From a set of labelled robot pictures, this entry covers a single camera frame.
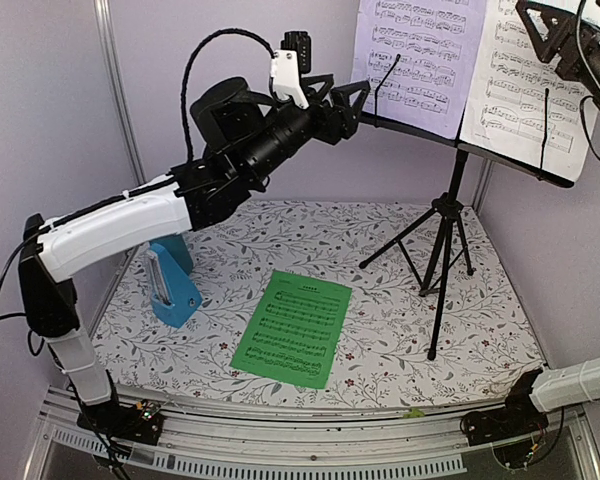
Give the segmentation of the white sheet music page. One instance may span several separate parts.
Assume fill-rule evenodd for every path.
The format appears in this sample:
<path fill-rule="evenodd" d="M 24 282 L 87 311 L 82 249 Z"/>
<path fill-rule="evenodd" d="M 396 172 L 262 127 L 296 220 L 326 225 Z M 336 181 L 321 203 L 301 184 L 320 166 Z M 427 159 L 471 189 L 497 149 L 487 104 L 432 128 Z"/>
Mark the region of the white sheet music page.
<path fill-rule="evenodd" d="M 537 60 L 514 1 L 488 1 L 460 139 L 568 187 L 588 151 L 581 84 Z"/>

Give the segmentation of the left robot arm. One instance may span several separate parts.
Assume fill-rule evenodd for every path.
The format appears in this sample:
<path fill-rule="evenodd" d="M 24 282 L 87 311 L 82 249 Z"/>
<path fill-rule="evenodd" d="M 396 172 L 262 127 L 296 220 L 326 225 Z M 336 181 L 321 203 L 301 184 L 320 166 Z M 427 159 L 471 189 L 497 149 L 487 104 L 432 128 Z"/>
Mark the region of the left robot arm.
<path fill-rule="evenodd" d="M 142 243 L 227 220 L 309 141 L 352 137 L 370 89 L 366 81 L 335 86 L 329 75 L 312 76 L 301 81 L 298 100 L 283 100 L 251 90 L 244 78 L 223 80 L 185 110 L 206 143 L 199 159 L 71 214 L 29 217 L 7 260 L 17 271 L 21 315 L 106 433 L 121 433 L 129 415 L 80 324 L 74 275 Z"/>

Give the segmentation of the purple paper sheet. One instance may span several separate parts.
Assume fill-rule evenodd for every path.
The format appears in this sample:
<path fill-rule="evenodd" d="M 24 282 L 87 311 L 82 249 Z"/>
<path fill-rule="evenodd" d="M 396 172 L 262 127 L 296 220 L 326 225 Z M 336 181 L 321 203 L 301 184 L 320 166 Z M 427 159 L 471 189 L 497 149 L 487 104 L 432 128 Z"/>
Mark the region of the purple paper sheet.
<path fill-rule="evenodd" d="M 358 6 L 351 79 L 364 111 L 454 139 L 486 14 L 481 0 L 376 0 Z"/>

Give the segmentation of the black music stand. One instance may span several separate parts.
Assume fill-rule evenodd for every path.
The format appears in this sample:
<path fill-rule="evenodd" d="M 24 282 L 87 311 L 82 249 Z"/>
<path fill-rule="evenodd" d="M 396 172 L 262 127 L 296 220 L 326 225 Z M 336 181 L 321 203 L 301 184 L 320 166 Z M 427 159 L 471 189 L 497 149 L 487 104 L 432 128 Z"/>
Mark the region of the black music stand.
<path fill-rule="evenodd" d="M 374 127 L 382 127 L 391 131 L 430 140 L 438 144 L 452 146 L 455 149 L 455 163 L 448 190 L 439 197 L 433 199 L 431 207 L 424 214 L 409 224 L 404 230 L 371 256 L 362 260 L 359 264 L 359 267 L 364 269 L 392 247 L 397 246 L 400 248 L 408 263 L 410 271 L 417 281 L 419 295 L 421 297 L 432 294 L 438 296 L 435 320 L 431 334 L 431 343 L 427 352 L 427 359 L 433 361 L 437 355 L 437 344 L 442 325 L 443 307 L 449 271 L 457 260 L 463 259 L 465 261 L 467 274 L 473 275 L 475 272 L 475 268 L 472 266 L 469 255 L 469 246 L 461 215 L 464 205 L 457 199 L 469 151 L 467 148 L 461 147 L 458 140 L 446 140 L 422 129 L 403 125 L 396 120 L 389 120 L 382 117 L 375 111 L 366 113 L 364 115 L 364 122 Z M 421 275 L 418 273 L 403 240 L 434 215 L 440 216 L 439 228 L 426 272 Z"/>

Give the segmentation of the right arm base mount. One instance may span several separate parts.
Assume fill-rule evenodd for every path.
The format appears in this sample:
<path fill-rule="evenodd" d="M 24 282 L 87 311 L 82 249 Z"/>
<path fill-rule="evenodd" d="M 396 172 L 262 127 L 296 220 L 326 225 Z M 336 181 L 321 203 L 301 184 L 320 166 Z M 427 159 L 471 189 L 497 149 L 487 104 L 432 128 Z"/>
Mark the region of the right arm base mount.
<path fill-rule="evenodd" d="M 549 421 L 532 403 L 532 384 L 542 373 L 535 369 L 524 373 L 497 409 L 471 411 L 460 421 L 460 430 L 469 445 L 481 445 L 544 430 Z"/>

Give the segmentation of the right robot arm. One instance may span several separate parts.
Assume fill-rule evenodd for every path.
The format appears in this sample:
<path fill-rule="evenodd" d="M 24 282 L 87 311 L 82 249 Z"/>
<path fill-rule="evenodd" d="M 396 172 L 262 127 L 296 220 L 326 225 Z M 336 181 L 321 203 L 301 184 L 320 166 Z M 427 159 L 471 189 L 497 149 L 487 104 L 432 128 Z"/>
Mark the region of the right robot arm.
<path fill-rule="evenodd" d="M 515 9 L 537 59 L 548 64 L 558 58 L 558 77 L 588 91 L 578 111 L 585 140 L 590 141 L 585 104 L 590 101 L 600 111 L 600 27 L 583 19 L 585 6 L 581 1 L 570 12 L 538 1 L 518 1 Z M 514 384 L 506 398 L 509 405 L 498 412 L 497 427 L 504 435 L 517 436 L 534 422 L 536 411 L 546 413 L 599 399 L 600 357 L 561 369 L 536 369 Z"/>

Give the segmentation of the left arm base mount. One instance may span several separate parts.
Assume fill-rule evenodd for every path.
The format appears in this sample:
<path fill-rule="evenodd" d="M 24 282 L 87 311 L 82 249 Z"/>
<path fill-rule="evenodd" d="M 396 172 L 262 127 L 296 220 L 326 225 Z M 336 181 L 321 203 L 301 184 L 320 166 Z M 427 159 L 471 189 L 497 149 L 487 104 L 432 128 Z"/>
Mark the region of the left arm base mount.
<path fill-rule="evenodd" d="M 78 402 L 77 425 L 108 438 L 156 446 L 163 431 L 162 405 L 141 400 L 124 406 L 114 400 L 93 406 Z"/>

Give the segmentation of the blue metronome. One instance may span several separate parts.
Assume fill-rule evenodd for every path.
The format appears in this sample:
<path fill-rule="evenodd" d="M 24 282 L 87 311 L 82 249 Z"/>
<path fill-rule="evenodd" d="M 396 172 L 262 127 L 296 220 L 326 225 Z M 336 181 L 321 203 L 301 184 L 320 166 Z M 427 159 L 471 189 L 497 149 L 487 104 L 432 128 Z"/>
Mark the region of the blue metronome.
<path fill-rule="evenodd" d="M 181 328 L 202 303 L 202 295 L 190 278 L 194 263 L 183 236 L 151 241 L 145 260 L 154 315 L 167 326 Z"/>

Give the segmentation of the green paper sheet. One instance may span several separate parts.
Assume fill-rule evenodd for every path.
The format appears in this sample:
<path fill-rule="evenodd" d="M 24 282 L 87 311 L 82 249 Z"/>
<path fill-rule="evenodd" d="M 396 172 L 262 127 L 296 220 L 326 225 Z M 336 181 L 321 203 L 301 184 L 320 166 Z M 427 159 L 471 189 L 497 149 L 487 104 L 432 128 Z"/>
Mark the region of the green paper sheet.
<path fill-rule="evenodd" d="M 275 270 L 231 368 L 298 387 L 324 389 L 351 295 L 348 286 Z"/>

